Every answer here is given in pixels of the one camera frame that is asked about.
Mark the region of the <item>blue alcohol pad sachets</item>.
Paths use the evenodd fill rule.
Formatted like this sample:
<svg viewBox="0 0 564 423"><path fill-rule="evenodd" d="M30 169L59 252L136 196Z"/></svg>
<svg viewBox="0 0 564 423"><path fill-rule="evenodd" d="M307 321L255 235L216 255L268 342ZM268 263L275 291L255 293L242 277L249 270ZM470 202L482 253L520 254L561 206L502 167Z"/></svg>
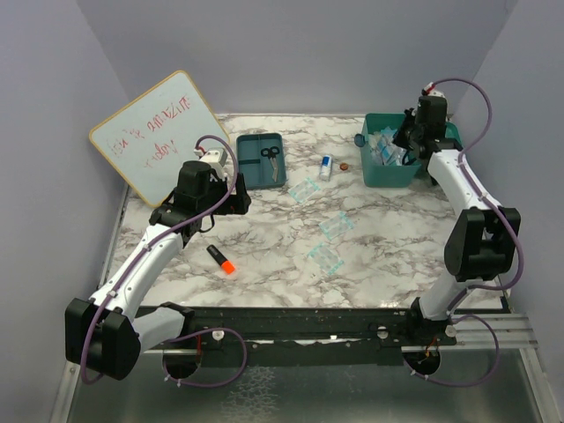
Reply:
<svg viewBox="0 0 564 423"><path fill-rule="evenodd" d="M375 135L375 151L379 154L384 166L402 166L406 150L394 144L396 134L396 130L386 127Z"/></svg>

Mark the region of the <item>teal divided tray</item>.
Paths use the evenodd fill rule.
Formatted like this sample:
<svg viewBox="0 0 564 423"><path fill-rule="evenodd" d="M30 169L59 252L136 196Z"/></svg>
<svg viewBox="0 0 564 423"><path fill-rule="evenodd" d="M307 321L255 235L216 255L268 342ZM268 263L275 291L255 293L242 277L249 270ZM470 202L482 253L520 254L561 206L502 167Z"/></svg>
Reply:
<svg viewBox="0 0 564 423"><path fill-rule="evenodd" d="M261 150L277 146L278 181L272 180L272 167ZM247 189L275 189L286 184L286 163L283 138L278 133L246 134L236 139L236 155L239 172L243 174Z"/></svg>

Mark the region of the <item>black handled scissors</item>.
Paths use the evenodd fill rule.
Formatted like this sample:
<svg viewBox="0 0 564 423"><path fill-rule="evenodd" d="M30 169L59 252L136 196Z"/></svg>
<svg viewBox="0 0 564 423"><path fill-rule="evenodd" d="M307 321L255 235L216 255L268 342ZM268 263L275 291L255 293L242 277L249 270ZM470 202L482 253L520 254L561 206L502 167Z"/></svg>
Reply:
<svg viewBox="0 0 564 423"><path fill-rule="evenodd" d="M261 150L261 156L268 159L272 167L272 180L274 182L278 181L278 161L277 157L280 154L280 150L277 146L266 147Z"/></svg>

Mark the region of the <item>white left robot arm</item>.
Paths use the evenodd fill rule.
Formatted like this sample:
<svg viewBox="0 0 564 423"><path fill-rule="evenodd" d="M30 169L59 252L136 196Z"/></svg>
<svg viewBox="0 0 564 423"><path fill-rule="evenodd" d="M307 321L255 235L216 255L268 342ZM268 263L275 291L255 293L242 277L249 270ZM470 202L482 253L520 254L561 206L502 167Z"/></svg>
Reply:
<svg viewBox="0 0 564 423"><path fill-rule="evenodd" d="M182 348L202 336L191 308L165 302L150 314L137 312L156 278L201 232L205 217L244 215L250 203L240 171L228 182L202 160L182 165L176 187L152 212L141 242L118 272L89 299L75 298L65 310L65 354L80 366L83 383L103 376L122 380L141 353L161 343Z"/></svg>

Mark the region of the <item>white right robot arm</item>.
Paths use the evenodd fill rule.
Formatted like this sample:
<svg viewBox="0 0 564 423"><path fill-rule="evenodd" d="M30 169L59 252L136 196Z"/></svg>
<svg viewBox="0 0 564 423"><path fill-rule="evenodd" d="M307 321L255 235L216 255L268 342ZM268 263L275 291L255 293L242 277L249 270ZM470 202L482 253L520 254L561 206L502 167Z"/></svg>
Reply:
<svg viewBox="0 0 564 423"><path fill-rule="evenodd" d="M491 197L468 167L460 142L447 137L448 102L425 93L405 110L395 145L408 150L442 188L456 214L444 247L446 271L411 305L406 337L424 345L449 324L449 315L470 291L487 288L509 271L516 250L520 213Z"/></svg>

